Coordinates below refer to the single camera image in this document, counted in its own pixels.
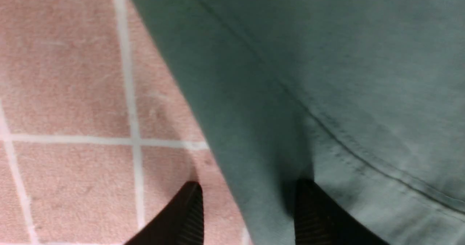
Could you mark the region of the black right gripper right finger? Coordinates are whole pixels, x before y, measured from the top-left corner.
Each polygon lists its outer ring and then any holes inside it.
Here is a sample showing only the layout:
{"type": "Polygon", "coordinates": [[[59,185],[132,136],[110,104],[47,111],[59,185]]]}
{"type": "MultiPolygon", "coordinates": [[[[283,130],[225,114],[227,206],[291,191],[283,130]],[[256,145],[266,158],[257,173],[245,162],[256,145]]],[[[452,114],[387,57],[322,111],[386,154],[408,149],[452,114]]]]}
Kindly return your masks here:
{"type": "Polygon", "coordinates": [[[294,209],[296,245],[386,245],[314,181],[299,179],[294,209]]]}

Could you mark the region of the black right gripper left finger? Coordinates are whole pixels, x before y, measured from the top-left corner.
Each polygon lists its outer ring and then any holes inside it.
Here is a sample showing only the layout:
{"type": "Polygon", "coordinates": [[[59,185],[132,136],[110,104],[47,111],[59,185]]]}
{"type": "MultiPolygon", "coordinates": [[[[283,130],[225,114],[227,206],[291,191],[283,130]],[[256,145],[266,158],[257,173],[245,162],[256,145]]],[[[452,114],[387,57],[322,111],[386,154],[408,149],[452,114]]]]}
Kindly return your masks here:
{"type": "Polygon", "coordinates": [[[202,187],[187,181],[166,207],[126,245],[202,245],[205,238],[202,187]]]}

